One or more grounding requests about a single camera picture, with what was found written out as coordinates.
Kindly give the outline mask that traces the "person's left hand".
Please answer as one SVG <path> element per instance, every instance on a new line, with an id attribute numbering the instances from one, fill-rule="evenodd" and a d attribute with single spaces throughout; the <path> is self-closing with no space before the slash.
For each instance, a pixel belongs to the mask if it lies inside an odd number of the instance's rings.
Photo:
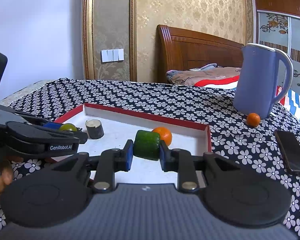
<path id="1" fill-rule="evenodd" d="M 10 155 L 7 159 L 0 162 L 0 195 L 4 191 L 5 187 L 10 185 L 14 178 L 13 168 L 10 163 L 11 161 L 20 163 L 23 161 L 23 158 Z"/>

